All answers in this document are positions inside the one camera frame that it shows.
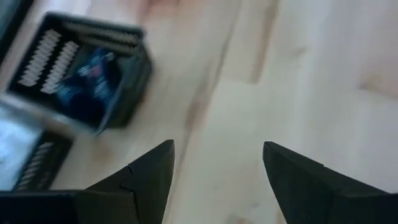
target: floor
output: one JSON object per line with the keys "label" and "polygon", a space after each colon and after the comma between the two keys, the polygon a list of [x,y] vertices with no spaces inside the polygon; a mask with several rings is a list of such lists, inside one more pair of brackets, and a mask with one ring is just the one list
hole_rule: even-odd
{"label": "floor", "polygon": [[174,139],[167,224],[284,223],[264,141],[398,191],[398,2],[36,0],[3,87],[48,10],[143,26],[156,63],[128,128],[69,130],[54,189],[83,189]]}

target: wooden floor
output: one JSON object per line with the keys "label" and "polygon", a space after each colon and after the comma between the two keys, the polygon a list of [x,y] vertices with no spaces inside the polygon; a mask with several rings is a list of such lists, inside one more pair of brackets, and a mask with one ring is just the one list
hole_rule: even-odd
{"label": "wooden floor", "polygon": [[48,10],[143,26],[155,62],[126,129],[70,131],[54,189],[84,189],[174,139],[168,224],[283,223],[264,141],[398,191],[398,2],[36,0],[3,87]]}

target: black box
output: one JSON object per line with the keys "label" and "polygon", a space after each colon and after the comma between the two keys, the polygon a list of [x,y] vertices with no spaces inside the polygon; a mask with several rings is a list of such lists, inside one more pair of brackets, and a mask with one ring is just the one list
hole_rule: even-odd
{"label": "black box", "polygon": [[0,190],[48,189],[72,141],[3,104],[0,126]]}
{"label": "black box", "polygon": [[[152,73],[152,64],[143,38],[144,33],[138,27],[47,13],[7,92],[40,105],[47,111],[77,121],[77,124],[96,134],[108,127],[123,127],[128,124],[134,108],[140,102]],[[76,73],[97,47],[116,54],[121,81],[100,121],[88,123],[67,114],[55,92],[60,81]],[[42,49],[51,50],[43,53]],[[66,53],[70,62],[61,63],[60,58]]]}

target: plastic crate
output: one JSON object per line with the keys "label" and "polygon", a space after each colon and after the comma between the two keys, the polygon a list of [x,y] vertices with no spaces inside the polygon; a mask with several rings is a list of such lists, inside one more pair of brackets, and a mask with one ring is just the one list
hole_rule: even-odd
{"label": "plastic crate", "polygon": [[[137,27],[48,12],[7,91],[76,120],[96,134],[108,127],[123,127],[152,73],[143,38],[142,29]],[[76,73],[97,47],[115,54],[121,81],[101,120],[91,123],[67,114],[55,93],[60,81]]]}
{"label": "plastic crate", "polygon": [[0,126],[0,190],[48,189],[73,141],[4,103]]}

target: black crate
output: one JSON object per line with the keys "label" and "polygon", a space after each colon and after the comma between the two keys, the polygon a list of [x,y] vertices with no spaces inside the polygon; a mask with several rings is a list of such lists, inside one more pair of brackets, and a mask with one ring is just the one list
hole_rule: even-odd
{"label": "black crate", "polygon": [[[57,85],[63,78],[76,73],[95,48],[103,47],[117,56],[121,81],[100,121],[77,121],[96,134],[106,128],[125,126],[152,73],[152,64],[143,38],[142,29],[137,27],[49,12],[45,15],[7,91],[33,104],[75,119],[67,114],[55,95]],[[59,59],[65,56],[69,63]]]}
{"label": "black crate", "polygon": [[48,189],[73,141],[3,103],[0,126],[0,190]]}

